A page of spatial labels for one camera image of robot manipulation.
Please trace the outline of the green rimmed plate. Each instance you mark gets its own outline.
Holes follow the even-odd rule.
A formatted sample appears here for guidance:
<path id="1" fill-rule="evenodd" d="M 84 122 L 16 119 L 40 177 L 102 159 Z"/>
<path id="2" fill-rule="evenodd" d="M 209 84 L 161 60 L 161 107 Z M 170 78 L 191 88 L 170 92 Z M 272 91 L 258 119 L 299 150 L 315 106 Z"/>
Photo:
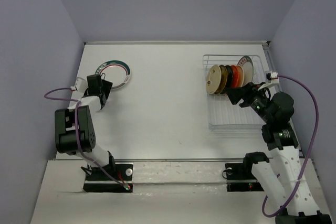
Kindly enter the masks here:
<path id="1" fill-rule="evenodd" d="M 96 71 L 103 70 L 106 74 L 106 81 L 112 82 L 112 89 L 117 90 L 125 86 L 131 79 L 131 69 L 123 61 L 109 60 L 102 63 Z"/>
<path id="2" fill-rule="evenodd" d="M 246 85 L 249 82 L 253 81 L 254 77 L 254 65 L 252 62 L 251 57 L 243 56 L 239 62 L 237 63 L 238 66 L 241 66 L 244 72 L 244 82 L 243 85 Z"/>

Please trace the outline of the orange plate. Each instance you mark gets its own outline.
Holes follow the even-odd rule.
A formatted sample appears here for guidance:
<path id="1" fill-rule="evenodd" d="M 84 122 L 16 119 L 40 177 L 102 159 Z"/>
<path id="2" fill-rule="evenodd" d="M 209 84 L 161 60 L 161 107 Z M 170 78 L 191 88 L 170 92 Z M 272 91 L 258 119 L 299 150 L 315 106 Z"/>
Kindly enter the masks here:
<path id="1" fill-rule="evenodd" d="M 231 65 L 233 71 L 233 80 L 231 87 L 232 88 L 240 88 L 243 82 L 243 70 L 241 66 L 238 65 Z"/>

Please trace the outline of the yellow brown patterned plate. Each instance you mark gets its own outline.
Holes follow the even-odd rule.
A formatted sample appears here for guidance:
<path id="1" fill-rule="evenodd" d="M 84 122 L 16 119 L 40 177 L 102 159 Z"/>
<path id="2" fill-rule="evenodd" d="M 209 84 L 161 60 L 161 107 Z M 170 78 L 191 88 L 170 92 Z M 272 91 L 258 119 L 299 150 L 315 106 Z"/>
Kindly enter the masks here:
<path id="1" fill-rule="evenodd" d="M 219 67 L 220 67 L 220 72 L 221 72 L 221 80 L 220 80 L 219 87 L 215 92 L 216 94 L 220 94 L 224 90 L 226 83 L 227 83 L 227 77 L 228 77 L 227 68 L 224 65 L 220 65 Z"/>

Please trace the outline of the cream plate with red dot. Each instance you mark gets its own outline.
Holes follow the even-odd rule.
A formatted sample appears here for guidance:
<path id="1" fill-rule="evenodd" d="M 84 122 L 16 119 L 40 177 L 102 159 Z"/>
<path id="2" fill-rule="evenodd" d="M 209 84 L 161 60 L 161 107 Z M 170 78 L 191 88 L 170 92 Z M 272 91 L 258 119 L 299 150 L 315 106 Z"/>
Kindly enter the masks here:
<path id="1" fill-rule="evenodd" d="M 220 87 L 222 72 L 219 65 L 213 65 L 206 76 L 206 91 L 208 94 L 214 94 Z"/>

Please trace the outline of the cream plate with black patch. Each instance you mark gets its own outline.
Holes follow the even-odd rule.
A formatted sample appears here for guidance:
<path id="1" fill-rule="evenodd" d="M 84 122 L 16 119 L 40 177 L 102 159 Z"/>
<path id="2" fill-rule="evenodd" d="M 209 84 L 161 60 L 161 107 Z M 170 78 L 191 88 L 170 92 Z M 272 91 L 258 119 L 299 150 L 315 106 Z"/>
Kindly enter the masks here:
<path id="1" fill-rule="evenodd" d="M 242 66 L 237 65 L 238 69 L 238 87 L 243 87 L 253 80 L 253 65 L 251 63 L 245 63 Z"/>

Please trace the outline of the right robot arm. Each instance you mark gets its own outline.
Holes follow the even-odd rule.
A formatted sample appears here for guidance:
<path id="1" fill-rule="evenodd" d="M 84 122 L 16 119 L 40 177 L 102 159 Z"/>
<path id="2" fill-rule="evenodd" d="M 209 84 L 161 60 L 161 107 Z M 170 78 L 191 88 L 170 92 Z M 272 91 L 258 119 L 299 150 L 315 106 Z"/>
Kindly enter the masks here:
<path id="1" fill-rule="evenodd" d="M 293 98 L 284 92 L 271 96 L 264 82 L 226 88 L 225 93 L 232 104 L 252 108 L 264 121 L 262 137 L 271 157 L 247 153 L 241 166 L 246 177 L 258 180 L 266 193 L 264 200 L 276 208 L 263 215 L 275 218 L 276 223 L 332 223 L 315 202 L 304 176 L 307 163 L 300 161 L 299 144 L 289 123 L 295 111 Z"/>

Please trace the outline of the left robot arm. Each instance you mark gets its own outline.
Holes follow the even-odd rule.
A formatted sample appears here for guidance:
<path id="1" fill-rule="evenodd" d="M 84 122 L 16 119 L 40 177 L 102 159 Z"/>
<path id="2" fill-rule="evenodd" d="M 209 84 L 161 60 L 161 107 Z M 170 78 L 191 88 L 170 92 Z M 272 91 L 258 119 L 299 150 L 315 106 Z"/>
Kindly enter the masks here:
<path id="1" fill-rule="evenodd" d="M 54 117 L 57 152 L 80 157 L 104 179 L 113 178 L 117 169 L 112 154 L 97 143 L 92 117 L 105 107 L 111 88 L 112 83 L 99 74 L 77 79 L 71 89 L 83 96 L 73 99 L 74 105 L 56 110 Z"/>

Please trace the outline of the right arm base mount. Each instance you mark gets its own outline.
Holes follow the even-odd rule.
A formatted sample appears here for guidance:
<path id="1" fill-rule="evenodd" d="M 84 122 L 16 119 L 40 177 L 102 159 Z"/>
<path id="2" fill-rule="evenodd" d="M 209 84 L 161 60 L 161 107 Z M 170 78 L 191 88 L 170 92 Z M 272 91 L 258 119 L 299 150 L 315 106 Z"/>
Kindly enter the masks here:
<path id="1" fill-rule="evenodd" d="M 245 171 L 243 163 L 226 163 L 222 177 L 229 193 L 264 191 L 252 173 Z"/>

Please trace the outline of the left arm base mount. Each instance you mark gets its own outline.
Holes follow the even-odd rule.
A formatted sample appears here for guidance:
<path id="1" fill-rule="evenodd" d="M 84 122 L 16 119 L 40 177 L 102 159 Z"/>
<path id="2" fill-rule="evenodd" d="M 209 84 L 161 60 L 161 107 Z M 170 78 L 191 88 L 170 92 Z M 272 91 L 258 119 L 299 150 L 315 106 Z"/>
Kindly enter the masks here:
<path id="1" fill-rule="evenodd" d="M 107 176 L 100 168 L 81 166 L 85 173 L 83 190 L 87 193 L 132 193 L 133 163 L 117 162 L 115 169 L 105 166 Z"/>

